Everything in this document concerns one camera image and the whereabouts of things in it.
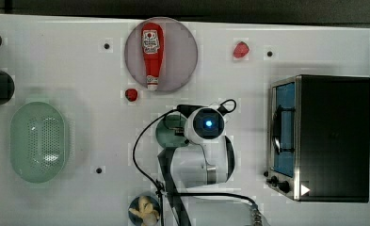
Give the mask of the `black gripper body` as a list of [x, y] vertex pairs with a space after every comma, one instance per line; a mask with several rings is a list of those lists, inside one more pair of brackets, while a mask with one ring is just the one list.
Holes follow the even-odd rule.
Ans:
[[183, 126], [176, 126], [173, 130], [175, 136], [183, 137], [185, 135], [185, 129]]

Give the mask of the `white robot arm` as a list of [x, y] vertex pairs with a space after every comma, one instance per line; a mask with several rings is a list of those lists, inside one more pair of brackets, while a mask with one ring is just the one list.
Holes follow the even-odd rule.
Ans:
[[159, 155], [166, 197], [177, 226], [271, 226], [250, 197], [200, 190], [228, 182], [235, 168], [233, 144], [225, 135], [224, 107], [178, 105], [184, 115], [184, 147]]

